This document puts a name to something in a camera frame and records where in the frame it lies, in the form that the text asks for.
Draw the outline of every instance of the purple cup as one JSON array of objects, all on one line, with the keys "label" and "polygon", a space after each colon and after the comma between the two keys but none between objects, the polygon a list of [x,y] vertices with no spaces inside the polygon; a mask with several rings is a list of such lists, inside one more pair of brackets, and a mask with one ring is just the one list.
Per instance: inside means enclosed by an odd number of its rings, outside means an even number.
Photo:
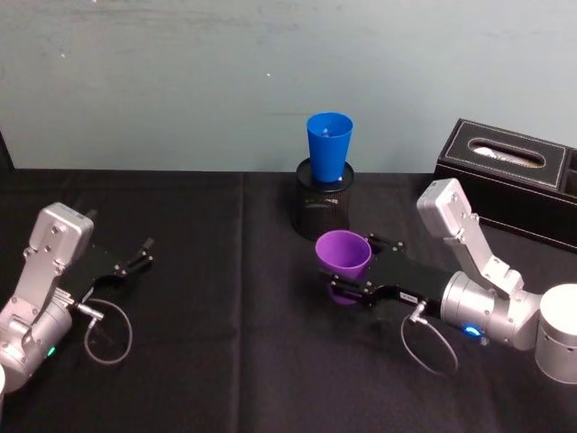
[{"label": "purple cup", "polygon": [[[326,232],[316,240],[315,252],[321,265],[332,273],[348,280],[356,280],[371,261],[372,249],[362,236],[348,230]],[[341,305],[352,305],[356,301],[337,296],[328,286],[333,300]]]}]

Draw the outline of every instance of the wire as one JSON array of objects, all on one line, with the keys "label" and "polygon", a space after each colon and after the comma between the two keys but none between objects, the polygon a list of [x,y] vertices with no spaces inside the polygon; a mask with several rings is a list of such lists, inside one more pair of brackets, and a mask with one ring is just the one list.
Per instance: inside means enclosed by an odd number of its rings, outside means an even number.
[{"label": "wire", "polygon": [[[409,318],[410,318],[410,314],[405,316],[405,318],[403,318],[403,322],[400,325],[400,338],[401,338],[401,340],[403,342],[403,346],[407,350],[408,354],[411,355],[411,357],[415,361],[417,361],[423,368],[425,368],[425,370],[427,370],[428,372],[430,372],[432,374],[437,374],[437,375],[445,375],[445,373],[438,372],[437,370],[433,370],[431,367],[429,367],[427,364],[425,364],[423,361],[421,361],[419,359],[419,357],[416,356],[411,349],[408,348],[407,341],[405,340],[405,323],[407,323],[407,319],[409,319]],[[446,340],[446,338],[444,336],[442,336],[441,333],[436,329],[436,327],[431,325],[429,322],[423,320],[422,322],[418,321],[416,323],[421,323],[422,325],[426,325],[429,329],[431,329],[433,332],[435,332],[435,334],[439,337],[441,342],[445,345],[445,347],[449,350],[449,353],[453,357],[454,369],[451,373],[456,373],[457,370],[459,370],[459,360],[457,359],[457,354],[454,352],[453,348],[451,347],[449,342]]]},{"label": "wire", "polygon": [[115,309],[116,311],[118,311],[120,313],[120,315],[123,317],[124,321],[126,322],[126,326],[128,327],[128,345],[126,346],[126,350],[118,358],[107,361],[105,359],[99,358],[98,356],[94,355],[94,353],[90,350],[90,347],[88,345],[88,338],[90,337],[90,332],[92,331],[93,326],[89,326],[87,329],[87,332],[84,335],[84,348],[87,350],[88,356],[90,356],[97,363],[103,364],[103,365],[114,365],[114,364],[120,363],[121,361],[123,361],[124,358],[126,358],[126,356],[128,356],[128,354],[130,353],[130,350],[133,346],[133,326],[130,323],[130,319],[128,318],[128,316],[126,316],[126,313],[124,313],[124,311],[120,307],[118,307],[116,304],[114,304],[108,300],[98,299],[98,298],[90,298],[87,300],[92,300],[94,302],[97,302],[100,304],[105,304],[109,307],[112,307],[113,309]]}]

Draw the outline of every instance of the light blue wall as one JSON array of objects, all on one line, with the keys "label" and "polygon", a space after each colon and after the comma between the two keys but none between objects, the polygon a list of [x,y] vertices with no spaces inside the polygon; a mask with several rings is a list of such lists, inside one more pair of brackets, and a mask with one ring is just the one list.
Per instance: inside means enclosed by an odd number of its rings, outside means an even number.
[{"label": "light blue wall", "polygon": [[458,117],[577,143],[571,0],[3,0],[18,167],[294,170],[305,121],[358,171],[431,171]]}]

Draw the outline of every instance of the tissue box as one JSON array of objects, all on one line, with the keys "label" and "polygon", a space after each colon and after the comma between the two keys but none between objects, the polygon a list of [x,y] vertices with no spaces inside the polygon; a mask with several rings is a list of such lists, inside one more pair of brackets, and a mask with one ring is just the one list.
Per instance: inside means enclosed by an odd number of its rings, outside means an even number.
[{"label": "tissue box", "polygon": [[577,151],[459,119],[435,167],[488,226],[577,252]]}]

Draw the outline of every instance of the black tablecloth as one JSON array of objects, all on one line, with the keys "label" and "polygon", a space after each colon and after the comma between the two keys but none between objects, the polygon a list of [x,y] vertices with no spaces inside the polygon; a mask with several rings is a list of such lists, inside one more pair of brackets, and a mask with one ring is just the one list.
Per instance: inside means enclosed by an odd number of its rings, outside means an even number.
[{"label": "black tablecloth", "polygon": [[[351,229],[404,240],[411,258],[455,271],[415,208],[429,178],[357,175]],[[290,225],[293,186],[288,173],[3,174],[0,299],[14,290],[38,212],[54,201],[97,209],[92,240],[115,253],[130,255],[147,236],[156,244],[152,269],[122,297],[134,327],[125,362],[90,361],[86,323],[76,322],[5,397],[2,431],[577,431],[577,388],[547,379],[532,351],[480,346],[434,321],[461,363],[434,376],[402,347],[405,306],[375,316],[327,298],[314,244]],[[577,281],[576,255],[483,230],[528,290]],[[449,366],[427,332],[409,340]]]}]

